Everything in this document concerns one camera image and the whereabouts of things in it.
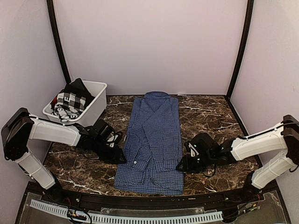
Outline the blue checked long sleeve shirt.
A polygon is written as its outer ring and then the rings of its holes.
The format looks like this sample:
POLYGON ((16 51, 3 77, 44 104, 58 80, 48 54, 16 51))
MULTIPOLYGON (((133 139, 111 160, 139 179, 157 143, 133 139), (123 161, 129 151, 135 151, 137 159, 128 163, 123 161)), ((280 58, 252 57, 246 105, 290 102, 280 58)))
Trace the blue checked long sleeve shirt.
POLYGON ((117 167, 114 188, 142 194, 183 193, 178 99, 160 91, 135 98, 123 148, 127 162, 117 167))

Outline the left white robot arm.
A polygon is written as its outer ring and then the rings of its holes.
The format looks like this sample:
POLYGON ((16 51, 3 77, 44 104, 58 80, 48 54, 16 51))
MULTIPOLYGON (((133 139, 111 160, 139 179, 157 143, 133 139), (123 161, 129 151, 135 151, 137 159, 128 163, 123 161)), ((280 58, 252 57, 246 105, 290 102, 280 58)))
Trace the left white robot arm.
POLYGON ((127 162, 118 146, 122 132, 116 132, 107 122, 98 119, 92 126, 79 123, 63 124, 42 119, 20 108, 2 127, 1 138, 4 157, 16 162, 45 190, 55 203, 63 203, 66 193, 60 189, 55 176, 37 159, 28 148, 29 140, 43 140, 90 150, 99 160, 110 164, 127 162))

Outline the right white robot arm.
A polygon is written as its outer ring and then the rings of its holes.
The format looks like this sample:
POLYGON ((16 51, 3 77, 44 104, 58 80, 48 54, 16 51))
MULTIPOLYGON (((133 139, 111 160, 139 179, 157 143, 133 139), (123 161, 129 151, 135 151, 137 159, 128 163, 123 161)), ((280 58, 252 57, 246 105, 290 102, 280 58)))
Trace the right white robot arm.
POLYGON ((211 165, 229 165, 278 150, 274 158, 247 175, 244 188, 238 193, 238 198, 247 203, 256 196, 257 190, 299 166, 299 122, 292 115, 285 115, 282 122, 267 130, 227 140, 222 144, 218 144, 207 133, 199 133, 185 146, 188 154, 183 156, 176 167, 185 173, 199 173, 211 165))

